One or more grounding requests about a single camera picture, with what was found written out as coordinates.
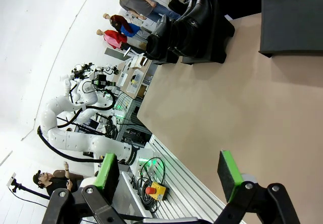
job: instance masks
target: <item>man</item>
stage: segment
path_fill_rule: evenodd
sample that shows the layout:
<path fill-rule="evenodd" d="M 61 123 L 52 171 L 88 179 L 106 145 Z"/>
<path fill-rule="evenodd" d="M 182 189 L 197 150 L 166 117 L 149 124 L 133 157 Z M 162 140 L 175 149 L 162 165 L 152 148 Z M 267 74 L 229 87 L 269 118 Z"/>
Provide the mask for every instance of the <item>man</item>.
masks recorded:
<path fill-rule="evenodd" d="M 146 20 L 146 17 L 148 17 L 152 21 L 157 22 L 162 18 L 160 14 L 168 15 L 169 18 L 175 20 L 180 18 L 179 14 L 151 0 L 120 0 L 120 6 L 142 20 Z"/>
<path fill-rule="evenodd" d="M 149 32 L 143 30 L 141 27 L 135 24 L 128 23 L 127 20 L 119 15 L 109 16 L 104 14 L 103 18 L 110 20 L 110 24 L 119 32 L 123 33 L 128 37 L 147 43 L 147 37 L 150 35 Z"/>
<path fill-rule="evenodd" d="M 40 170 L 33 176 L 34 183 L 41 189 L 46 188 L 49 196 L 58 188 L 65 188 L 71 192 L 77 191 L 77 186 L 83 180 L 82 175 L 70 174 L 69 165 L 64 162 L 65 172 L 61 175 L 61 171 L 55 171 L 53 174 L 40 173 Z"/>
<path fill-rule="evenodd" d="M 137 41 L 133 38 L 128 38 L 125 35 L 113 30 L 106 30 L 105 32 L 97 30 L 96 34 L 103 36 L 104 40 L 113 47 L 113 49 L 119 48 L 121 50 L 127 50 L 131 47 L 136 53 L 145 53 L 146 43 Z"/>

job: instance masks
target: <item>black cap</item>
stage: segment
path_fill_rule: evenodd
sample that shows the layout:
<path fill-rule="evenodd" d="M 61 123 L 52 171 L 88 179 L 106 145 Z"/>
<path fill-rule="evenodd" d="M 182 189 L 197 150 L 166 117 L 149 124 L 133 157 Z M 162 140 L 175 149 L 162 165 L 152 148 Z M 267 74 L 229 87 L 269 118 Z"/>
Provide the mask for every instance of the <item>black cap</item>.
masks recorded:
<path fill-rule="evenodd" d="M 38 184 L 38 182 L 39 182 L 39 175 L 40 175 L 40 170 L 38 170 L 38 172 L 36 173 L 36 174 L 34 174 L 34 176 L 32 177 L 32 180 L 33 180 L 33 182 L 36 184 L 36 185 L 38 185 L 39 186 L 39 184 Z"/>

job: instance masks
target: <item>black t-shirt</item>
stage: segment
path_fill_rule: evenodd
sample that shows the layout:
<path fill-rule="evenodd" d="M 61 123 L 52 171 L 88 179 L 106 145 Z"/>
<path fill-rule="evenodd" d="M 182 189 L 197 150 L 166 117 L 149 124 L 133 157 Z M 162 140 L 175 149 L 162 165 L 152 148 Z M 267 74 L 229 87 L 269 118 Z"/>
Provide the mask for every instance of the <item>black t-shirt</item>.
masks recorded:
<path fill-rule="evenodd" d="M 46 187 L 46 191 L 47 191 L 48 195 L 51 196 L 51 194 L 54 192 L 55 189 L 58 189 L 58 188 L 64 188 L 64 189 L 66 189 L 67 188 L 66 187 L 67 180 L 68 180 L 68 178 L 66 178 L 65 176 L 63 178 L 52 177 L 50 179 L 51 185 L 48 185 Z M 73 186 L 72 186 L 71 192 L 77 191 L 77 185 L 76 185 L 76 183 L 74 183 L 72 181 L 72 184 L 73 184 Z"/>

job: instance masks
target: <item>wooden table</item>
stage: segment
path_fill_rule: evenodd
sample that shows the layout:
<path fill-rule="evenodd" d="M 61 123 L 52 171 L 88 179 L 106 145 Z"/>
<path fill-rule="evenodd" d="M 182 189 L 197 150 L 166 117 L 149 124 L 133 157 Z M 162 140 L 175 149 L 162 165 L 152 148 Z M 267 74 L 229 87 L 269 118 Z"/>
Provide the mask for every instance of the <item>wooden table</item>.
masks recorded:
<path fill-rule="evenodd" d="M 130 96 L 131 98 L 135 99 L 137 97 L 137 94 L 138 94 L 138 91 L 139 91 L 140 87 L 138 87 L 138 90 L 136 91 L 136 93 L 129 93 L 129 92 L 127 92 L 128 84 L 129 84 L 129 82 L 131 80 L 131 77 L 132 77 L 133 73 L 135 72 L 135 70 L 139 69 L 140 71 L 143 72 L 143 77 L 140 79 L 140 82 L 139 82 L 139 85 L 141 85 L 142 81 L 143 81 L 143 79 L 144 79 L 144 77 L 145 77 L 145 75 L 146 75 L 146 73 L 148 71 L 148 68 L 149 68 L 150 64 L 151 64 L 151 60 L 148 60 L 146 62 L 146 64 L 145 64 L 145 66 L 143 66 L 141 68 L 129 68 L 128 71 L 127 71 L 126 68 L 125 68 L 125 63 L 120 63 L 118 65 L 118 67 L 117 67 L 117 69 L 120 70 L 120 73 L 118 75 L 114 75 L 113 82 L 118 81 L 122 70 L 124 72 L 127 71 L 126 73 L 128 74 L 128 76 L 127 76 L 127 79 L 126 79 L 124 85 L 121 87 L 121 91 L 124 92 L 126 95 Z"/>
<path fill-rule="evenodd" d="M 159 66 L 138 118 L 223 201 L 217 166 L 227 149 L 260 185 L 284 184 L 301 223 L 320 223 L 323 57 L 266 58 L 261 15 L 232 24 L 226 62 Z"/>

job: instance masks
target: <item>screw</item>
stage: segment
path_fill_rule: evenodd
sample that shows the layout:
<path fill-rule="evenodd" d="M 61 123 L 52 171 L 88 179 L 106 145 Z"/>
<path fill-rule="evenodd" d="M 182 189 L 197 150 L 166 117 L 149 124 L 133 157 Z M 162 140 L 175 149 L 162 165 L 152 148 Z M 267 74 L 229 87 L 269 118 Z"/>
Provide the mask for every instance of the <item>screw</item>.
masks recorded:
<path fill-rule="evenodd" d="M 92 189 L 92 188 L 88 188 L 88 189 L 86 190 L 86 193 L 88 193 L 88 194 L 92 194 L 92 193 L 93 193 L 93 189 Z"/>
<path fill-rule="evenodd" d="M 245 185 L 245 187 L 247 190 L 250 190 L 250 189 L 252 189 L 253 185 L 251 183 L 248 183 Z"/>
<path fill-rule="evenodd" d="M 274 186 L 272 187 L 272 190 L 273 190 L 273 191 L 275 191 L 275 192 L 277 192 L 277 191 L 279 190 L 279 186 L 274 185 Z"/>

